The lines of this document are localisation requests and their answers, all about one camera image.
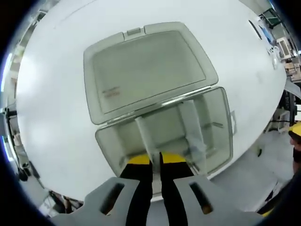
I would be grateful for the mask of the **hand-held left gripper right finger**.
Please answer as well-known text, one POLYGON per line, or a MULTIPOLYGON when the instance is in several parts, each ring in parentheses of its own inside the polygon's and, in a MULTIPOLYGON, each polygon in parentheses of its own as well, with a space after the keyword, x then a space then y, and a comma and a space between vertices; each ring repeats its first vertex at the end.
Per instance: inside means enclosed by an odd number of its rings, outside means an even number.
POLYGON ((160 154, 160 177, 171 226, 255 226, 263 219, 240 210, 214 183, 194 175, 178 154, 160 154))

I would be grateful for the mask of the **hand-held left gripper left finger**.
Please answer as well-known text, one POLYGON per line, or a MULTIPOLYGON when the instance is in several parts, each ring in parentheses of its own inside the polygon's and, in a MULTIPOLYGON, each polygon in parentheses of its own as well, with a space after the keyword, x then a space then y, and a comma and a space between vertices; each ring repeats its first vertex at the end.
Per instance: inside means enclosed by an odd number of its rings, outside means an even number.
POLYGON ((152 198, 153 171, 147 155, 131 158, 119 177, 90 192, 84 204, 53 217, 55 226, 144 226, 152 198))

